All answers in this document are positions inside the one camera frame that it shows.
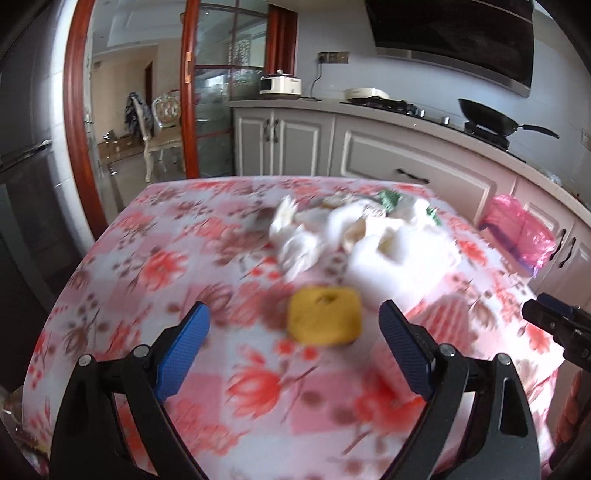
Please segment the person's hand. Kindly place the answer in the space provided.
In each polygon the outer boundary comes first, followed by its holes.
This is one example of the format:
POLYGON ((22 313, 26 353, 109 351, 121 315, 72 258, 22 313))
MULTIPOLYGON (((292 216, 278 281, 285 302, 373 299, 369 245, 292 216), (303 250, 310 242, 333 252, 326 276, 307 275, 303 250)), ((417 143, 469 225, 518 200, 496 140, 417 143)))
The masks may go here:
POLYGON ((557 445, 551 456, 554 469, 573 449, 582 425, 590 415, 590 373, 581 369, 574 377, 557 425, 557 445))

